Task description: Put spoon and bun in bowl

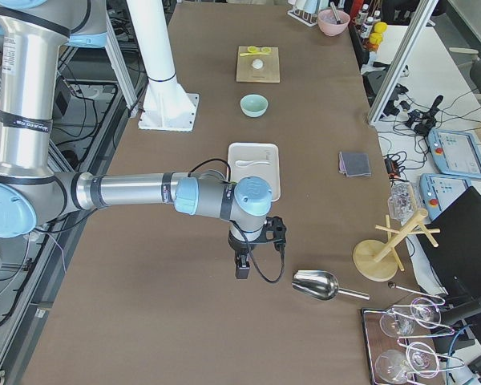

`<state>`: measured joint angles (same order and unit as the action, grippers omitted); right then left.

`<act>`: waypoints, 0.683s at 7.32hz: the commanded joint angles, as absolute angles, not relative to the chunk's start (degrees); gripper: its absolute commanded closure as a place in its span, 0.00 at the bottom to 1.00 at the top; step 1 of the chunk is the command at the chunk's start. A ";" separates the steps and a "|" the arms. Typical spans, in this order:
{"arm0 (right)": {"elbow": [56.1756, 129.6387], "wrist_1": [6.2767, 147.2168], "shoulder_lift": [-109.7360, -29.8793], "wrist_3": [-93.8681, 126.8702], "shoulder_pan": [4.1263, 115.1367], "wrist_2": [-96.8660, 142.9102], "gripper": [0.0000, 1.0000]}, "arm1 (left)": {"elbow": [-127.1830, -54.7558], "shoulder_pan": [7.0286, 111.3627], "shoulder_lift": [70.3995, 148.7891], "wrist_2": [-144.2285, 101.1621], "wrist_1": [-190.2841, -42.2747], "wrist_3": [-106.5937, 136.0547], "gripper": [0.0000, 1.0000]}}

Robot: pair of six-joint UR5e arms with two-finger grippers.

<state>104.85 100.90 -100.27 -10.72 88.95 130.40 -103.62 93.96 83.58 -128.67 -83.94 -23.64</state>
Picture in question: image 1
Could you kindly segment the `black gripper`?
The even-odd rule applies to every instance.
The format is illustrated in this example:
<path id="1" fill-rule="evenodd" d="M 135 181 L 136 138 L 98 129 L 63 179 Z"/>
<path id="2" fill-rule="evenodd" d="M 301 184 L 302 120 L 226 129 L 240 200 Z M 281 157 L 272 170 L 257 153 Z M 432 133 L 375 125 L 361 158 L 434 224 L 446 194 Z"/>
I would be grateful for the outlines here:
<path id="1" fill-rule="evenodd" d="M 286 226 L 281 217 L 266 217 L 258 237 L 254 240 L 249 239 L 249 235 L 241 229 L 235 221 L 231 224 L 237 231 L 235 235 L 232 231 L 228 234 L 228 243 L 235 252 L 236 279 L 247 279 L 250 272 L 249 253 L 253 251 L 255 245 L 273 244 L 275 250 L 281 256 L 281 263 L 285 264 L 286 247 Z"/>

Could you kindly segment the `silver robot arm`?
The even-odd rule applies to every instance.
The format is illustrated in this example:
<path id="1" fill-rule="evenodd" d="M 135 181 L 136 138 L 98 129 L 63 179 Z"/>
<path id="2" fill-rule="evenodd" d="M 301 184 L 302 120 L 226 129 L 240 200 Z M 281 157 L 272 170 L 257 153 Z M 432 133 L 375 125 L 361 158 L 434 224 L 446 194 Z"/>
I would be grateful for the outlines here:
<path id="1" fill-rule="evenodd" d="M 230 224 L 236 277 L 257 267 L 256 245 L 286 246 L 271 217 L 272 189 L 258 176 L 232 182 L 218 171 L 95 176 L 54 172 L 47 163 L 59 49 L 104 47 L 103 1 L 0 1 L 4 31 L 0 95 L 0 238 L 37 229 L 67 213 L 112 205 L 170 204 Z"/>

